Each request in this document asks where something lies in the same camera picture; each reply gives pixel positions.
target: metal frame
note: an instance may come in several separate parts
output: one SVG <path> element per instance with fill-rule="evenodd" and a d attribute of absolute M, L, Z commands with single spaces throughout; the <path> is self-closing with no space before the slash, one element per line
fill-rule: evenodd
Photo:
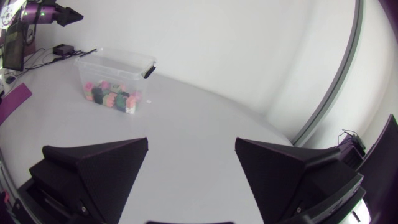
<path fill-rule="evenodd" d="M 343 60 L 321 103 L 296 137 L 293 138 L 292 144 L 294 146 L 302 147 L 308 141 L 336 101 L 336 97 L 351 67 L 358 46 L 363 20 L 363 4 L 363 0 L 356 0 L 353 27 Z"/>

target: container lid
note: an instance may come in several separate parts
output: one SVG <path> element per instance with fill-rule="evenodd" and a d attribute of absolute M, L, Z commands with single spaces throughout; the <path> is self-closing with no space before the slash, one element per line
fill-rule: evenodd
<path fill-rule="evenodd" d="M 75 60 L 75 65 L 78 67 L 112 69 L 130 73 L 134 79 L 147 78 L 155 70 L 155 64 L 154 57 L 108 48 L 97 49 Z"/>

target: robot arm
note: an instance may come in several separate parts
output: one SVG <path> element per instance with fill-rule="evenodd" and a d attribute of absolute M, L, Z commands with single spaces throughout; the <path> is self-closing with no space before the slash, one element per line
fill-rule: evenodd
<path fill-rule="evenodd" d="M 21 21 L 28 24 L 51 24 L 56 21 L 61 26 L 82 19 L 81 14 L 69 7 L 62 7 L 55 1 L 28 2 L 21 17 Z"/>
<path fill-rule="evenodd" d="M 14 19 L 19 19 L 25 24 L 51 24 L 57 21 L 61 26 L 66 26 L 83 19 L 83 16 L 69 7 L 62 7 L 55 3 L 56 0 L 37 1 L 17 0 L 4 6 L 1 11 L 0 28 L 7 29 Z M 21 16 L 16 18 L 22 8 Z"/>

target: plastic storage box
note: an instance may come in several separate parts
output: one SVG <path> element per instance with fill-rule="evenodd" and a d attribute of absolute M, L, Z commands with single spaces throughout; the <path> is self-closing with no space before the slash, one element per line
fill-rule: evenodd
<path fill-rule="evenodd" d="M 155 63 L 154 57 L 104 48 L 75 60 L 87 100 L 130 114 L 145 97 Z"/>

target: white table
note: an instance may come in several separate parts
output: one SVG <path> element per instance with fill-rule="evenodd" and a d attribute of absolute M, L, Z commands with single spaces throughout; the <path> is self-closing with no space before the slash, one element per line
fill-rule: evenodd
<path fill-rule="evenodd" d="M 43 159 L 44 145 L 73 147 L 147 136 L 149 152 L 120 223 L 262 223 L 234 151 L 235 139 L 289 141 L 223 97 L 156 74 L 149 80 L 151 103 L 130 115 L 85 100 L 73 60 L 22 77 L 18 82 L 33 95 L 0 126 L 0 147 L 16 187 Z"/>

